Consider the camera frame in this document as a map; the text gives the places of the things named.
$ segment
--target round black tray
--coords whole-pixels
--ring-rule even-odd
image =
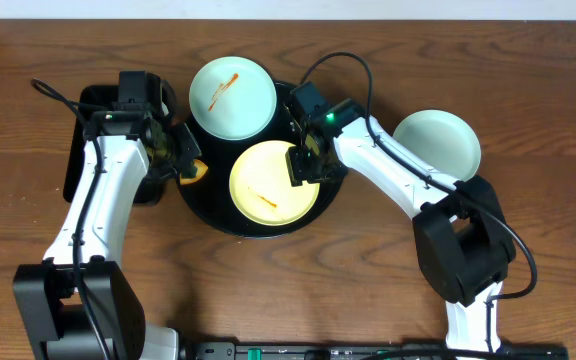
[[[208,172],[198,182],[179,186],[179,192],[188,206],[208,225],[225,233],[245,237],[272,237],[301,229],[317,218],[337,195],[341,182],[323,183],[312,208],[299,220],[281,226],[258,224],[244,216],[230,196],[230,171],[239,156],[252,145],[268,140],[283,140],[293,144],[299,135],[292,132],[290,114],[283,106],[294,85],[275,82],[277,107],[270,123],[257,135],[240,141],[219,139],[207,133],[192,114],[186,124],[195,136],[202,155],[201,161],[208,165]]]

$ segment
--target cable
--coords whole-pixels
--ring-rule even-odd
[[[64,102],[59,96],[55,95],[55,93],[57,93],[57,91],[55,91],[55,89],[51,88],[48,84],[46,84],[45,82],[39,80],[39,79],[32,79],[30,81],[30,85],[32,85],[33,88],[35,88],[35,90],[39,91],[41,94],[60,101],[60,102]],[[76,102],[76,101],[70,101],[70,100],[66,100],[69,104],[74,105],[79,107],[80,109],[88,109],[88,110],[93,110],[93,111],[98,111],[98,110],[108,110],[107,107],[105,106],[101,106],[101,105],[92,105],[92,104],[85,104],[85,103],[80,103],[80,102]]]
[[[81,123],[82,126],[86,126],[86,118],[77,110],[71,101],[68,101],[63,95],[61,95],[57,90],[50,87],[48,84],[44,83],[39,79],[32,79],[31,81],[32,86],[37,89],[40,93],[47,95],[48,97],[61,101],[64,103],[70,111],[72,111],[77,120]],[[88,299],[88,293],[86,290],[86,285],[83,281],[83,275],[81,273],[81,264],[79,259],[79,252],[82,245],[81,234],[83,233],[84,222],[86,220],[86,214],[88,213],[88,209],[90,208],[90,204],[92,202],[92,198],[95,194],[95,189],[97,188],[97,184],[99,183],[99,178],[101,177],[101,173],[103,172],[103,159],[101,156],[101,148],[99,146],[99,142],[97,141],[96,135],[91,136],[90,140],[95,147],[95,155],[97,156],[97,164],[95,165],[95,172],[92,178],[92,182],[90,183],[90,188],[88,189],[88,194],[86,194],[86,199],[84,200],[84,204],[81,207],[81,213],[79,213],[79,219],[77,219],[77,225],[75,227],[75,232],[72,234],[72,268],[75,277],[75,285],[77,289],[79,289],[79,297],[81,298],[81,303],[84,306],[84,312],[86,313],[86,317],[88,318],[88,322],[92,327],[93,332],[95,333],[95,337],[97,338],[97,342],[101,347],[101,351],[103,352],[105,360],[111,360],[112,357],[110,356],[110,351],[108,350],[108,345],[104,340],[104,336],[101,333],[101,328],[99,327],[99,323],[97,322],[97,318],[92,309],[92,305],[90,304],[90,300]]]
[[[534,290],[535,286],[537,285],[537,264],[535,263],[535,259],[533,258],[532,253],[530,252],[530,250],[528,249],[528,247],[526,246],[524,241],[521,239],[521,237],[519,237],[519,235],[508,224],[506,224],[504,221],[500,220],[497,216],[495,216],[490,211],[488,211],[483,205],[481,205],[481,204],[471,200],[467,196],[464,196],[464,195],[444,186],[443,184],[440,184],[439,182],[433,180],[433,178],[430,175],[425,175],[424,173],[422,173],[420,170],[418,170],[414,166],[406,163],[397,154],[393,153],[384,143],[381,142],[379,135],[375,134],[374,130],[372,129],[372,126],[370,125],[370,103],[372,100],[372,87],[373,87],[372,86],[373,85],[372,71],[370,70],[370,66],[368,66],[368,63],[364,59],[362,59],[359,55],[356,55],[356,54],[353,54],[350,52],[345,52],[345,51],[328,54],[328,55],[322,57],[321,59],[317,60],[306,71],[306,74],[301,79],[300,84],[303,84],[306,81],[306,79],[308,78],[310,73],[312,73],[312,71],[315,70],[315,68],[318,65],[320,65],[321,63],[323,63],[324,61],[326,61],[332,57],[337,57],[337,56],[346,56],[346,57],[353,58],[353,59],[357,60],[359,63],[361,63],[361,65],[366,70],[366,74],[368,75],[368,98],[366,99],[366,109],[365,109],[364,119],[366,121],[366,128],[368,130],[368,134],[370,135],[371,139],[375,142],[375,145],[379,146],[379,148],[381,150],[383,150],[388,156],[390,156],[399,165],[404,167],[406,170],[410,171],[415,176],[419,177],[424,182],[426,182],[427,185],[433,186],[436,189],[443,191],[444,193],[446,193],[448,195],[456,197],[457,199],[459,199],[459,201],[461,201],[465,205],[479,211],[480,213],[482,213],[482,214],[486,215],[487,217],[489,217],[490,219],[492,219],[494,222],[496,222],[499,226],[501,226],[504,230],[506,230],[513,237],[513,239],[517,243],[517,246],[519,246],[519,249],[521,249],[521,252],[526,257],[526,260],[528,261],[528,266],[530,267],[530,283],[528,284],[528,286],[526,286],[526,288],[521,290],[521,291],[517,291],[517,292],[509,293],[509,294],[492,295],[492,296],[489,296],[488,299],[486,299],[486,307],[487,307],[486,343],[488,345],[488,350],[490,350],[492,352],[492,345],[491,345],[491,340],[490,340],[490,336],[491,336],[490,333],[492,332],[492,330],[491,330],[491,312],[492,312],[492,307],[493,307],[492,302],[495,300],[517,299],[517,298],[520,298],[520,297],[523,297],[523,296],[530,294],[530,292],[532,292]]]
[[[459,349],[410,349],[394,350],[377,355],[370,355],[361,360],[387,360],[392,358],[434,358],[435,356],[442,359],[452,359],[454,357],[484,360],[528,360],[525,357],[516,355],[497,354],[483,351],[459,350]]]

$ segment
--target wooden tabletop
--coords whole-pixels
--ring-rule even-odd
[[[338,50],[370,63],[373,113],[389,132],[428,108],[473,127],[479,174],[540,271],[533,294],[500,304],[500,334],[563,343],[576,359],[576,23],[374,21],[0,21],[0,359],[31,357],[12,277],[41,261],[69,207],[74,117],[32,90],[32,77],[77,99],[88,85],[116,83],[120,70],[148,70],[172,84],[185,117],[190,82],[212,59],[248,57],[295,82]],[[348,59],[313,79],[332,100],[365,99],[365,74]],[[193,339],[445,336],[444,304],[417,267],[410,220],[360,175],[311,225],[271,240],[212,229],[169,185],[157,206],[133,208],[126,233],[123,269],[148,321]],[[518,254],[505,291],[528,279]]]

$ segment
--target yellow plate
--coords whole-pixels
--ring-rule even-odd
[[[286,141],[265,141],[237,159],[230,172],[230,196],[250,220],[269,226],[290,224],[315,204],[319,184],[292,187],[286,152],[294,146]]]

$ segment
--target white wall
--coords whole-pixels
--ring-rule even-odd
[[[0,0],[0,18],[576,20],[576,0]]]

